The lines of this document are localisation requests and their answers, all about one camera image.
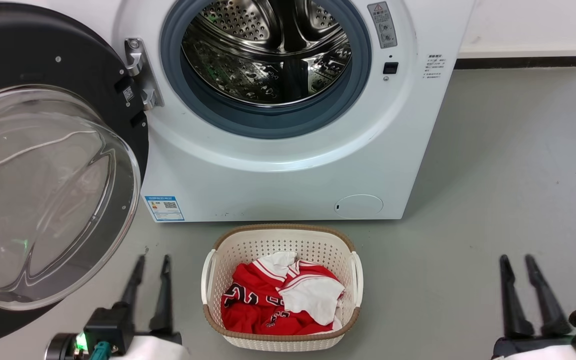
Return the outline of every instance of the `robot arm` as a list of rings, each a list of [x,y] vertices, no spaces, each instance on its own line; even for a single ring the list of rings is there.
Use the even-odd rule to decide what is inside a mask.
[[[181,335],[173,330],[170,257],[162,265],[161,289],[149,332],[136,332],[133,323],[137,288],[142,283],[146,257],[141,256],[132,271],[121,300],[112,308],[94,310],[77,333],[58,333],[46,348],[45,360],[187,360]]]
[[[499,259],[503,307],[503,337],[494,344],[493,359],[499,360],[576,360],[576,335],[569,335],[576,328],[576,310],[569,322],[562,306],[546,281],[532,255],[525,256],[530,284],[537,292],[543,325],[541,336],[534,336],[535,329],[524,316],[519,296],[515,290],[515,273],[508,256]]]

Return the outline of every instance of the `basket rim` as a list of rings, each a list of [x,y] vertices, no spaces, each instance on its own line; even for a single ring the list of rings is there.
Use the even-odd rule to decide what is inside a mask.
[[[241,233],[244,231],[253,231],[253,230],[305,230],[305,231],[319,231],[322,233],[328,233],[335,235],[339,239],[343,241],[343,243],[348,246],[348,249],[351,253],[355,252],[355,246],[350,241],[349,237],[347,237],[344,233],[335,230],[334,228],[325,227],[325,226],[317,226],[317,225],[303,225],[299,223],[261,223],[256,225],[244,225],[232,228],[224,235],[215,242],[214,246],[212,247],[215,251],[219,250],[219,246],[228,237],[234,235],[236,233]],[[224,337],[229,338],[236,338],[236,339],[243,339],[243,340],[254,340],[254,341],[261,341],[261,342],[313,342],[318,340],[329,340],[341,337],[346,332],[350,330],[357,322],[357,318],[359,317],[359,312],[361,308],[359,306],[355,307],[352,311],[352,316],[350,316],[350,321],[348,321],[342,328],[337,331],[329,332],[329,333],[317,333],[314,335],[260,335],[258,333],[247,333],[247,332],[235,332],[230,331],[224,328],[223,326],[219,326],[215,319],[213,319],[213,315],[210,313],[210,308],[208,305],[203,305],[203,315],[206,317],[206,321],[208,324],[217,332],[223,335]]]
[[[346,234],[344,234],[343,232],[338,231],[331,227],[304,225],[301,223],[259,223],[255,225],[238,226],[232,228],[225,234],[221,235],[219,239],[217,239],[217,242],[214,243],[212,248],[218,251],[219,246],[221,246],[221,244],[232,235],[235,235],[236,233],[242,233],[244,231],[254,231],[254,230],[305,230],[305,231],[318,231],[320,233],[328,233],[335,235],[336,237],[341,239],[343,243],[345,243],[345,245],[348,246],[348,249],[350,250],[351,253],[355,251],[355,245],[353,244],[352,241],[350,241],[349,237],[347,237]]]

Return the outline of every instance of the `gray floor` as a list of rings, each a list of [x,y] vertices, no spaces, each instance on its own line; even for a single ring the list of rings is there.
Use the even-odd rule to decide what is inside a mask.
[[[502,334],[498,258],[508,254],[527,316],[540,324],[523,255],[537,257],[565,312],[576,309],[576,68],[456,71],[401,221],[328,223],[357,245],[365,270],[356,326],[303,359],[486,360]],[[137,325],[154,309],[164,254],[174,311],[194,360],[294,359],[241,350],[208,326],[201,265],[233,227],[155,224],[141,207],[124,244],[91,282],[0,341],[0,359],[43,358],[57,332],[109,306],[148,251]]]

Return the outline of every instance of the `washing machine door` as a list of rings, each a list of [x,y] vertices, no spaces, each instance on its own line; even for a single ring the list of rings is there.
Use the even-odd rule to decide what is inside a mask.
[[[0,3],[0,337],[85,284],[130,227],[148,127],[129,73],[82,23]]]

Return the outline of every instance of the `clothing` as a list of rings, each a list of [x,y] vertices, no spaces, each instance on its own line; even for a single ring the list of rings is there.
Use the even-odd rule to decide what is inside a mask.
[[[324,266],[295,262],[295,256],[294,251],[278,251],[237,265],[233,283],[221,297],[224,328],[259,335],[311,335],[341,328],[335,310],[343,285]]]
[[[279,290],[287,312],[307,312],[320,325],[335,319],[344,286],[325,266],[298,260],[288,267],[288,280]]]

